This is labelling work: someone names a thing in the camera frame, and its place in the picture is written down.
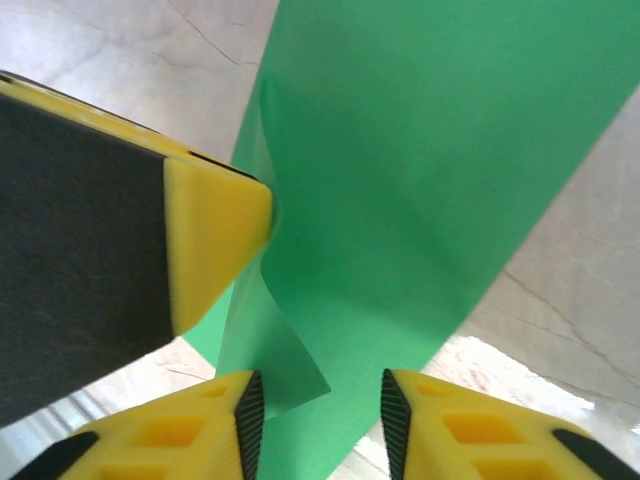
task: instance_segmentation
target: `rectangular hole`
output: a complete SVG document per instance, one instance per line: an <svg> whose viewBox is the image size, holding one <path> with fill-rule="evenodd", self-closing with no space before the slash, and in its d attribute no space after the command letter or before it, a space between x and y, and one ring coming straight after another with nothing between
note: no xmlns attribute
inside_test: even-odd
<svg viewBox="0 0 640 480"><path fill-rule="evenodd" d="M99 480L163 480L169 465L106 465Z"/></svg>
<svg viewBox="0 0 640 480"><path fill-rule="evenodd" d="M447 413L442 420L458 443L522 443L509 422L491 413Z"/></svg>
<svg viewBox="0 0 640 480"><path fill-rule="evenodd" d="M538 459L481 459L473 462L482 480L563 480Z"/></svg>
<svg viewBox="0 0 640 480"><path fill-rule="evenodd" d="M197 438L205 421L205 417L195 415L154 418L134 434L129 445L186 448Z"/></svg>

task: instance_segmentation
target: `white marble surface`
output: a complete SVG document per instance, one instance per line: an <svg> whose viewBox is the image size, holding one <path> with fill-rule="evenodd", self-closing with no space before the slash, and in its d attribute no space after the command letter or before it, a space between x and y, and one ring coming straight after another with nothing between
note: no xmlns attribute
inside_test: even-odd
<svg viewBox="0 0 640 480"><path fill-rule="evenodd" d="M226 160L276 3L0 0L0 67ZM639 313L637 92L427 368L580 423L640 469ZM91 390L117 410L213 373L178 340ZM379 433L336 478L386 477Z"/></svg>

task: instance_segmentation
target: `black foam pad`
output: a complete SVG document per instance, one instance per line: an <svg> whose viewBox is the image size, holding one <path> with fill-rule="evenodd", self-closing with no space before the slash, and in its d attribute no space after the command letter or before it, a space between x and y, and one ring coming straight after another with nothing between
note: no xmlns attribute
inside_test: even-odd
<svg viewBox="0 0 640 480"><path fill-rule="evenodd" d="M0 148L2 425L172 331L163 157L4 95Z"/></svg>

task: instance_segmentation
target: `green plastic sheet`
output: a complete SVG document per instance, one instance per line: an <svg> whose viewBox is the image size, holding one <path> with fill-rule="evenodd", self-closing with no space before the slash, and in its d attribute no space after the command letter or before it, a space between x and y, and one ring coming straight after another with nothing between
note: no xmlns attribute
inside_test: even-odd
<svg viewBox="0 0 640 480"><path fill-rule="evenodd" d="M188 337L265 374L260 479L327 478L382 369L462 323L637 85L639 21L637 0L282 0L233 157L274 190L274 236L222 341L224 311Z"/></svg>

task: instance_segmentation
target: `crack in marble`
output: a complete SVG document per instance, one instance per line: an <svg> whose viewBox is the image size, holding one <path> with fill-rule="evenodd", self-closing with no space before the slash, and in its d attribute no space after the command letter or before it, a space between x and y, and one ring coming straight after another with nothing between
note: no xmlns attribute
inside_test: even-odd
<svg viewBox="0 0 640 480"><path fill-rule="evenodd" d="M553 335L554 337L562 338L563 340L568 340L569 342L575 343L576 345L584 346L582 344L582 342L580 342L579 340L576 340L575 338L567 337L566 335L554 332L554 331L552 331L552 330L550 330L550 329L548 329L546 327L543 327L542 325L536 325L535 323L528 322L527 320L525 320L523 318L516 317L515 315L513 315L511 313L505 312L503 309L501 309L500 307L498 307L494 303L491 304L491 307L494 310L497 310L498 312L502 313L503 315L505 315L505 316L507 316L507 317L509 317L509 318L511 318L513 320L516 320L516 321L518 321L520 323L524 323L525 325L528 325L530 327L536 328L538 330L542 330L543 332L547 332L548 334Z"/></svg>
<svg viewBox="0 0 640 480"><path fill-rule="evenodd" d="M178 15L180 15L184 19L184 21L187 22L191 26L191 28L193 28L205 42L211 45L220 55L222 55L228 61L230 61L231 63L233 63L238 67L243 65L253 65L254 67L258 66L256 62L236 62L233 58L227 55L220 47L218 47L215 43L209 40L209 38L207 38L207 36L202 32L202 30L200 30L191 20L187 18L187 14L182 14L170 0L167 0L167 3L171 5L171 8L173 8L173 11Z"/></svg>
<svg viewBox="0 0 640 480"><path fill-rule="evenodd" d="M577 392L582 393L583 395L591 395L591 396L594 396L594 397L603 398L605 400L611 400L613 402L622 403L624 405L628 405L628 406L636 408L636 409L640 408L639 405L637 405L635 403L632 403L632 402L629 402L628 400L623 400L623 399L617 398L617 397L611 397L611 396L606 395L604 393L596 392L595 390L590 390L588 388L578 387L577 385L574 385L574 384L572 384L570 382L567 382L565 380L560 380L559 378L555 378L555 377L553 377L551 375L540 374L540 377L544 378L545 380L548 380L551 383L559 384L562 387L567 388L569 390L573 389L573 390L575 390Z"/></svg>
<svg viewBox="0 0 640 480"><path fill-rule="evenodd" d="M174 370L173 368L163 367L165 372L177 373L179 375L186 375L187 377L197 378L198 380L202 380L203 382L206 380L211 380L210 378L201 377L200 375L196 375L194 373L189 372L181 372L180 370Z"/></svg>
<svg viewBox="0 0 640 480"><path fill-rule="evenodd" d="M584 345L584 347L589 350L591 353L593 353L596 357L600 358L610 369L611 371L613 371L614 373L620 375L621 377L625 378L626 380L628 380L629 382L631 382L633 385L635 385L636 387L640 387L640 383L639 383L639 378L635 377L634 375L630 374L629 372L627 372L626 370L621 369L620 367L618 367L609 357L607 357L598 347L596 347L595 345L593 345L591 342L589 342L584 335L582 335L582 333L578 330L577 326L571 321L569 320L569 318L560 311L560 309L558 307L556 307L555 305L552 305L548 300L546 300L545 298L541 297L540 295L538 295L536 292L534 292L533 290L531 290L529 287L527 287L521 280L519 280L518 278L516 278L512 273L508 272L508 271L504 271L504 275L509 278L511 281L513 281L516 285L518 285L522 290L524 290L526 293L528 293L529 295L531 295L532 297L534 297L535 299L537 299L538 301L542 302L543 305L546 305L547 307L549 307L554 313L556 313L558 315L558 317L560 319L562 319L562 321L564 321L566 323L566 325L569 327L569 329L571 330L571 333L573 335L575 335L575 337L580 341L580 343L582 343Z"/></svg>

